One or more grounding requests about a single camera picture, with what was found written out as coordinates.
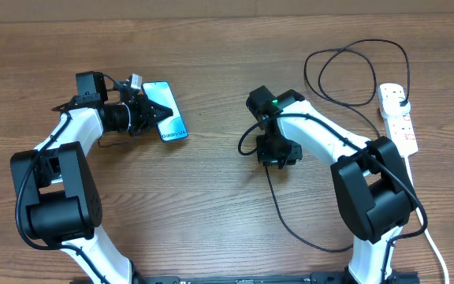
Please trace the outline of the blue samsung galaxy phone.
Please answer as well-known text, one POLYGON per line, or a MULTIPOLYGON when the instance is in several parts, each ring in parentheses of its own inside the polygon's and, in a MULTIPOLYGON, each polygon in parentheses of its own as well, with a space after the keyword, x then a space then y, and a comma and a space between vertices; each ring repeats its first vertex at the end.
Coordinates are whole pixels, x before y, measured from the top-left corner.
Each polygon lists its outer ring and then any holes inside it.
POLYGON ((180 140, 188 137, 177 102, 167 81, 143 83, 143 92, 153 103, 157 129, 163 142, 180 140))

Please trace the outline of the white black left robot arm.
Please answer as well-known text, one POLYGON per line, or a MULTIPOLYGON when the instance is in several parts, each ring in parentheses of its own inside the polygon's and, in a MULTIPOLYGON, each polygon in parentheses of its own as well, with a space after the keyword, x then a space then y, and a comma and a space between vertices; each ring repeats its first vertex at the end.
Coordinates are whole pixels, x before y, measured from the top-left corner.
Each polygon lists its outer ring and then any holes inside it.
POLYGON ((136 74, 113 82, 119 100, 110 103, 109 79, 97 71, 78 73, 77 94, 55 107, 60 114, 56 128, 32 150, 11 157, 15 222, 29 247, 65 252, 92 283, 142 283, 135 264, 102 227, 101 198, 86 157, 105 133, 135 138, 177 111, 149 99, 136 74))

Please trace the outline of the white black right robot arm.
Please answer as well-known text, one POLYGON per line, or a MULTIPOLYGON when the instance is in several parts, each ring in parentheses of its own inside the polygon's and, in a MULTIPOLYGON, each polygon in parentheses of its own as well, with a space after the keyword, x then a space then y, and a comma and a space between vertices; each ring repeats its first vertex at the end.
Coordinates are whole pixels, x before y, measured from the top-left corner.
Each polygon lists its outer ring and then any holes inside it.
POLYGON ((343 271, 313 272, 312 283, 418 283, 417 272, 391 267, 396 242, 424 233, 403 234, 422 203, 396 145, 356 135, 321 115, 303 95, 290 89, 279 96, 261 86, 249 93, 246 106, 263 134, 253 149, 264 165, 283 168, 309 151, 330 168, 340 216, 354 235, 352 258, 343 271))

